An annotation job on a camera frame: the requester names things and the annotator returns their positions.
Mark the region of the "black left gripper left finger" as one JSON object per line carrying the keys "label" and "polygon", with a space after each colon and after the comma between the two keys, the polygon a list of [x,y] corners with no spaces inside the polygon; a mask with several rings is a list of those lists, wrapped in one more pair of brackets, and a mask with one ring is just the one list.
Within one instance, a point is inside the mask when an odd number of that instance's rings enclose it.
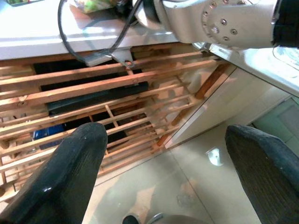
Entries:
{"label": "black left gripper left finger", "polygon": [[107,140],[100,123],[75,129],[0,213],[0,224],[81,224]]}

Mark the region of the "cream cabinet door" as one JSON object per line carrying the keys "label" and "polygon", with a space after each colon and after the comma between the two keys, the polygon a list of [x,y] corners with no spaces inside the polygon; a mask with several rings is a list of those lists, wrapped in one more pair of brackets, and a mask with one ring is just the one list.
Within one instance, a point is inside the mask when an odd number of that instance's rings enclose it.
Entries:
{"label": "cream cabinet door", "polygon": [[249,124],[289,96],[289,93],[236,69],[165,142],[165,147],[170,148],[223,122]]}

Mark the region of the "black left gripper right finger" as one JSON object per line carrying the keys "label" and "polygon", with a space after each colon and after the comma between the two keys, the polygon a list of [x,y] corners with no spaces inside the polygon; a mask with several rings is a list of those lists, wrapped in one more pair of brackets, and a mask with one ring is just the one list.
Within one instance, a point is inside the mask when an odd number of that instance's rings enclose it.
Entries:
{"label": "black left gripper right finger", "polygon": [[230,125],[228,154],[262,224],[299,224],[299,157],[278,137]]}

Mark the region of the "wooden wine rack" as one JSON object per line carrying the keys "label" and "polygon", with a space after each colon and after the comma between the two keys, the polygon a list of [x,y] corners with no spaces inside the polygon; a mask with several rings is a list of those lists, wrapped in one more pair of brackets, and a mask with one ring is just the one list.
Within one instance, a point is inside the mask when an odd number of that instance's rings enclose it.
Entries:
{"label": "wooden wine rack", "polygon": [[[68,54],[0,61],[0,203],[84,123],[107,131],[99,175],[164,151],[229,75],[229,62],[190,44],[128,49],[131,69],[115,60],[87,67]],[[59,124],[64,132],[33,140]]]}

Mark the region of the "blue box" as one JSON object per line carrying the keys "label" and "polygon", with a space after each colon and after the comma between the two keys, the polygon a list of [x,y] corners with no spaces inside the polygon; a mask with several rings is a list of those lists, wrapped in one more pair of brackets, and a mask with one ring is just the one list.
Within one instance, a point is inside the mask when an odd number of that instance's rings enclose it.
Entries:
{"label": "blue box", "polygon": [[64,132],[64,125],[59,124],[55,126],[50,126],[44,129],[40,129],[33,132],[33,140],[39,140],[57,133]]}

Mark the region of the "black robot foot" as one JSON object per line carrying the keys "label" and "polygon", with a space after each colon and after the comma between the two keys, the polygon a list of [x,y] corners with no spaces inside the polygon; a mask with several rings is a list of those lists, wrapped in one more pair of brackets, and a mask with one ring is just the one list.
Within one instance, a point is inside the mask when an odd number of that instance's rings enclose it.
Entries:
{"label": "black robot foot", "polygon": [[137,217],[133,215],[127,215],[123,218],[121,224],[140,224],[140,221]]}

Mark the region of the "green flat pack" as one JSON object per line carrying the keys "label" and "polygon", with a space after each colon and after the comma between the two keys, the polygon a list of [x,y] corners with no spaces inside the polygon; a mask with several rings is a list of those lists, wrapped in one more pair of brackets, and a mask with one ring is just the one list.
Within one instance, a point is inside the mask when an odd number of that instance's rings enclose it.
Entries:
{"label": "green flat pack", "polygon": [[29,4],[31,0],[6,0],[6,2],[13,7],[23,6]]}

